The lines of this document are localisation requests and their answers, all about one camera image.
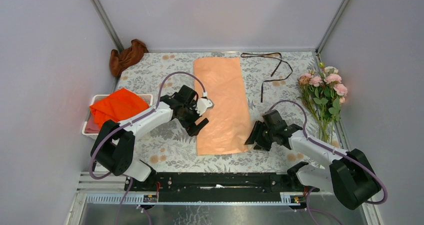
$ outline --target white wall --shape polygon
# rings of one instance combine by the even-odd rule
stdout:
[[[351,0],[322,52],[350,89],[347,137],[386,184],[385,225],[424,220],[424,0]]]
[[[124,47],[151,51],[316,48],[342,0],[100,0]]]
[[[0,18],[0,224],[63,224],[114,44],[90,0],[0,0]]]

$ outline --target black cord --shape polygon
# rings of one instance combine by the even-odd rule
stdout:
[[[270,55],[274,55],[274,54],[278,54],[280,58],[278,57],[273,57]],[[281,55],[280,52],[272,52],[272,53],[267,53],[267,54],[253,54],[253,53],[246,53],[243,52],[240,57],[242,58],[268,58],[268,59],[277,59],[279,61],[278,65],[275,67],[274,71],[272,71],[271,73],[271,77],[274,76],[274,74],[276,73],[277,69],[280,67],[281,63],[285,63],[288,65],[288,67],[290,68],[290,74],[288,74],[285,78],[281,78],[281,79],[269,79],[269,80],[265,80],[262,82],[262,85],[260,86],[260,102],[262,103],[264,100],[264,83],[268,83],[268,82],[274,82],[274,81],[283,81],[286,80],[290,77],[290,75],[292,75],[293,73],[293,68],[292,66],[290,66],[290,64],[286,61],[283,60],[283,55]]]

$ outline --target white plastic box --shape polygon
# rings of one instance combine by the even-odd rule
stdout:
[[[93,105],[95,102],[100,101],[100,100],[106,98],[107,96],[109,96],[109,94],[98,94],[98,95],[95,95],[92,98],[92,100],[91,100],[90,106]],[[151,107],[153,105],[153,95],[152,94],[137,94],[137,96],[139,96],[140,98],[142,98],[149,105],[149,107]],[[87,116],[87,118],[86,118],[86,120],[84,122],[84,126],[82,126],[81,133],[82,133],[82,135],[85,135],[85,136],[87,136],[89,138],[92,138],[92,139],[96,140],[97,139],[97,136],[99,135],[98,133],[87,133],[86,132],[87,122],[91,118],[91,116],[92,116],[92,113],[89,110],[88,111],[88,116]]]

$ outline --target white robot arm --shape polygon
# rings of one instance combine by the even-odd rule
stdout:
[[[189,136],[196,136],[209,121],[205,118],[198,124],[195,122],[206,110],[213,107],[214,103],[209,98],[199,97],[193,89],[183,85],[179,92],[172,96],[162,96],[157,107],[150,107],[119,123],[112,120],[105,122],[91,150],[91,155],[109,133],[119,126],[129,124],[104,143],[95,159],[115,176],[125,174],[142,182],[150,175],[152,168],[134,158],[135,141],[173,119],[179,120]]]
[[[361,167],[337,155],[346,155],[374,172],[360,150],[347,151],[324,142],[321,145],[327,149],[318,146],[305,137],[302,127],[296,124],[287,125],[276,110],[270,110],[262,117],[264,122],[256,121],[245,144],[256,142],[254,149],[269,151],[271,144],[275,142],[308,156],[324,167],[315,167],[307,162],[296,164],[287,170],[295,183],[333,193],[345,207],[352,210],[381,190],[380,184]]]

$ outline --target peach fabric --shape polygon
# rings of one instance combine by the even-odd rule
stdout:
[[[240,59],[196,59],[194,75],[202,81],[207,97],[215,104],[203,115],[209,123],[197,135],[197,155],[246,152],[245,142],[252,131],[252,123]],[[199,83],[194,83],[194,89],[202,94]]]
[[[101,128],[107,120],[119,122],[129,119],[148,108],[149,105],[147,102],[125,88],[115,91],[90,106],[91,114],[94,117],[94,123],[97,124],[99,128]]]

